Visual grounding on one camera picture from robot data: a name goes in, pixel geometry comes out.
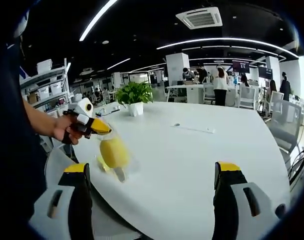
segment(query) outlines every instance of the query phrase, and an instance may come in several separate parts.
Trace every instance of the storage shelf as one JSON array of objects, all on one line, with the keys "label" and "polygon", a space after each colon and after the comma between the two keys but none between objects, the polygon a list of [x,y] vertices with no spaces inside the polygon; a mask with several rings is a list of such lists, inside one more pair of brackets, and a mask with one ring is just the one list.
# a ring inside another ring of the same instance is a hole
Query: storage shelf
[{"label": "storage shelf", "polygon": [[56,68],[32,77],[29,77],[21,82],[21,89],[26,88],[30,85],[37,84],[41,81],[51,79],[56,76],[63,75],[65,73],[65,67]]},{"label": "storage shelf", "polygon": [[40,106],[42,105],[45,105],[45,104],[48,104],[49,102],[51,102],[52,100],[54,99],[58,99],[64,95],[66,95],[68,92],[67,91],[64,91],[64,92],[61,92],[59,94],[55,94],[55,95],[52,95],[50,97],[47,97],[46,99],[43,99],[43,100],[40,100],[34,104],[32,104],[32,107],[34,108],[39,108]]},{"label": "storage shelf", "polygon": [[59,79],[59,80],[56,80],[56,81],[48,82],[48,83],[46,83],[44,85],[38,86],[37,88],[34,88],[34,89],[30,90],[29,93],[32,94],[32,93],[36,92],[38,89],[41,89],[41,88],[46,87],[48,85],[59,83],[59,82],[62,82],[62,81],[64,81],[64,80],[63,79]]}]

